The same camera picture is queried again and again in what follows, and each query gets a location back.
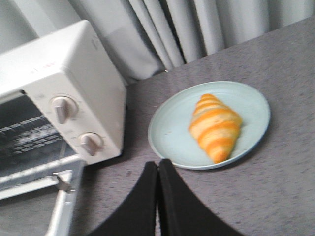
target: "table surface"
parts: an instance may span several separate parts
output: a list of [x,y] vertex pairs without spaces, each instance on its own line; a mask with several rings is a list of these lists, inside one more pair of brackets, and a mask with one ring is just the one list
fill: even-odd
[[176,168],[180,176],[211,211],[245,235],[315,235],[314,47],[311,17],[128,86],[124,154],[85,168],[70,235],[95,229],[124,200],[145,163],[159,163],[147,135],[158,107],[211,81],[259,90],[270,105],[270,124],[240,160],[213,170]]

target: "light blue plate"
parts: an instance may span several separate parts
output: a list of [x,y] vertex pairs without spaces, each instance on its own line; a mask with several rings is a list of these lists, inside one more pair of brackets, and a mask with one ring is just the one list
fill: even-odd
[[[195,104],[205,93],[215,95],[243,119],[241,134],[230,158],[218,164],[207,157],[188,131]],[[268,102],[258,90],[237,82],[210,82],[181,91],[164,102],[152,117],[148,138],[159,157],[170,159],[178,167],[214,169],[247,154],[264,135],[269,120]]]

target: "oven knob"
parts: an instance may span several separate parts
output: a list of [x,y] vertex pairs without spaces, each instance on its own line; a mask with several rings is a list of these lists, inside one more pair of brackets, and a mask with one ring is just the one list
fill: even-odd
[[100,150],[103,146],[102,138],[95,133],[85,133],[79,137],[80,145],[88,152],[91,156]]
[[60,124],[64,124],[68,118],[74,117],[78,112],[75,101],[65,96],[55,97],[52,100],[52,107]]

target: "white toaster oven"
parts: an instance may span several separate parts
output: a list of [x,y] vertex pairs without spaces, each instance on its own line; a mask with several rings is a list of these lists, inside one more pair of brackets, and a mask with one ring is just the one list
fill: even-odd
[[67,235],[83,167],[121,154],[125,104],[88,21],[0,55],[0,199],[56,185],[46,235]]

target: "gray curtain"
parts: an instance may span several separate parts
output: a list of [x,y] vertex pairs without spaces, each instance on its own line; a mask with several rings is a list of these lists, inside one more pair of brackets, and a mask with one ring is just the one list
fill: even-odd
[[313,0],[0,0],[0,53],[81,19],[133,83],[314,14]]

